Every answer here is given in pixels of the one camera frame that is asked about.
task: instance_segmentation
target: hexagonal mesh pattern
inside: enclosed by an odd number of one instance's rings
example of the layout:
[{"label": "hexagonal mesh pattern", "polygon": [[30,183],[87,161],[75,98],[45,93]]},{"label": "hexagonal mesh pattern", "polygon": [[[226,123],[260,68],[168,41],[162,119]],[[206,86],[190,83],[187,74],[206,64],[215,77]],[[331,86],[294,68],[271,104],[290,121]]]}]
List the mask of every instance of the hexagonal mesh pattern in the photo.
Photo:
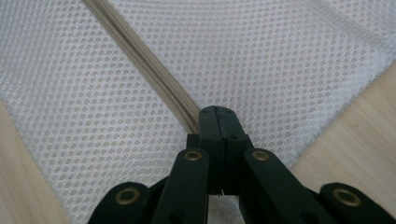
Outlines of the hexagonal mesh pattern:
[{"label": "hexagonal mesh pattern", "polygon": [[[368,1],[111,3],[200,107],[235,110],[287,165],[396,54],[395,7]],[[186,133],[82,3],[9,0],[0,19],[0,98],[73,223],[169,173]],[[235,210],[215,198],[211,222]]]},{"label": "hexagonal mesh pattern", "polygon": [[169,174],[187,133],[79,1],[0,5],[0,98],[72,223]]},{"label": "hexagonal mesh pattern", "polygon": [[109,2],[198,106],[235,110],[287,165],[396,52],[324,2]]}]

